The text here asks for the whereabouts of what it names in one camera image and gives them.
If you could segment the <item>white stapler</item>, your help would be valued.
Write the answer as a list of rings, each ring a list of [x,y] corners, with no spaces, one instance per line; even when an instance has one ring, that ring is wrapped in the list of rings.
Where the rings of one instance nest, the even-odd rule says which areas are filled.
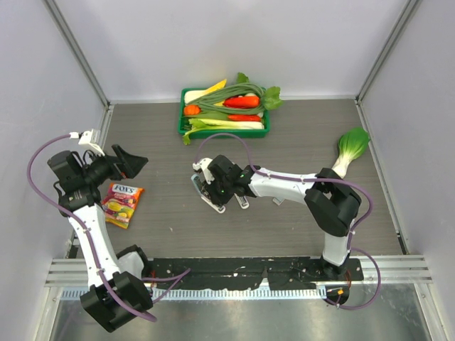
[[[250,204],[245,196],[235,195],[235,198],[236,198],[237,202],[239,203],[239,206],[243,210],[246,210],[250,206]]]

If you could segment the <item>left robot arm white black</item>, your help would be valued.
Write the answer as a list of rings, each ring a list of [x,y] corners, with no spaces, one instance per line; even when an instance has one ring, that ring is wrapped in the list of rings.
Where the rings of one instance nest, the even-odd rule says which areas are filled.
[[[114,155],[93,156],[90,164],[73,151],[62,151],[48,160],[58,178],[58,208],[80,240],[87,267],[89,290],[80,302],[107,332],[136,317],[156,321],[149,312],[153,303],[144,285],[151,265],[137,245],[114,252],[98,189],[106,180],[134,178],[148,159],[127,153],[117,144],[112,149]]]

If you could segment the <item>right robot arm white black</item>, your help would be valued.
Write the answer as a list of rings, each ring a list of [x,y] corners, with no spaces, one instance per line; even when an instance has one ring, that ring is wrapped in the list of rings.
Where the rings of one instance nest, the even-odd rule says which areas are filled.
[[[297,175],[248,165],[244,168],[219,155],[193,163],[193,177],[201,198],[215,211],[223,213],[225,204],[236,198],[249,207],[249,197],[274,197],[304,204],[324,232],[321,272],[331,281],[347,272],[350,256],[350,231],[358,216],[360,196],[330,168],[318,173]]]

